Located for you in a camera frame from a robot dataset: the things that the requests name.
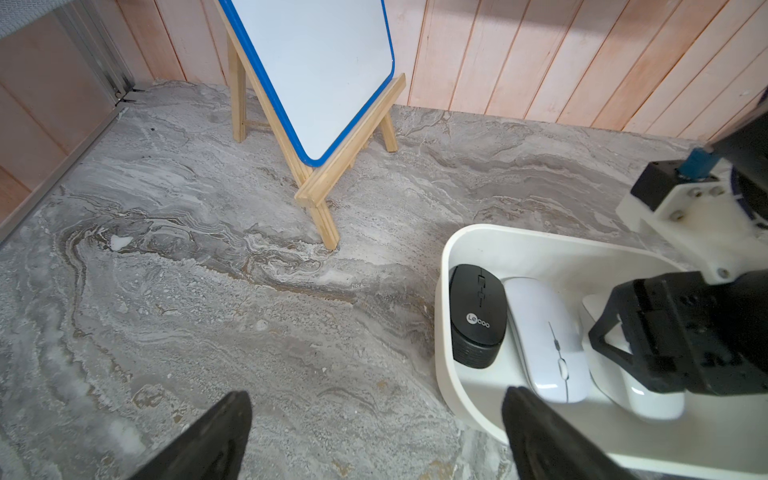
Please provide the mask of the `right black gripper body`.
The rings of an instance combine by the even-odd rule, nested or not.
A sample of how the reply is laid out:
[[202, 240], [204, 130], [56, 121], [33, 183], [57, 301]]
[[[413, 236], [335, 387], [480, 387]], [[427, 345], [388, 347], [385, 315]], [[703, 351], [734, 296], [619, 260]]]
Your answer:
[[589, 330], [592, 348], [655, 393], [767, 391], [767, 273], [709, 285], [699, 272], [615, 287]]

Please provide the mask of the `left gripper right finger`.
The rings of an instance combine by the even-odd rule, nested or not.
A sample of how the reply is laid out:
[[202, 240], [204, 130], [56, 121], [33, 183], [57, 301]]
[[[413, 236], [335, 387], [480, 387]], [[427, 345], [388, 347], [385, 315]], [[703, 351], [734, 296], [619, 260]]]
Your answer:
[[501, 414], [521, 479], [633, 477], [525, 387], [506, 390]]

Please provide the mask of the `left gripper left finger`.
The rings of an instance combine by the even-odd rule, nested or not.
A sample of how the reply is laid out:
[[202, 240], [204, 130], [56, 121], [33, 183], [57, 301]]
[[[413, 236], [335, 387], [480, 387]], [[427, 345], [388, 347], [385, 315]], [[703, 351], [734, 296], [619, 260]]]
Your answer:
[[236, 479], [251, 425], [249, 394], [231, 391], [132, 477]]

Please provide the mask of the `white plastic storage box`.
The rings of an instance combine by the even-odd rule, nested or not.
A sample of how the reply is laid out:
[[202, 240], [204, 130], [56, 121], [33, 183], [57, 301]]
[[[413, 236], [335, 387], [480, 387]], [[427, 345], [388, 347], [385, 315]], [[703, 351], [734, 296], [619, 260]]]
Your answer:
[[767, 475], [767, 247], [705, 233], [657, 254], [473, 225], [435, 293], [440, 392], [524, 479]]

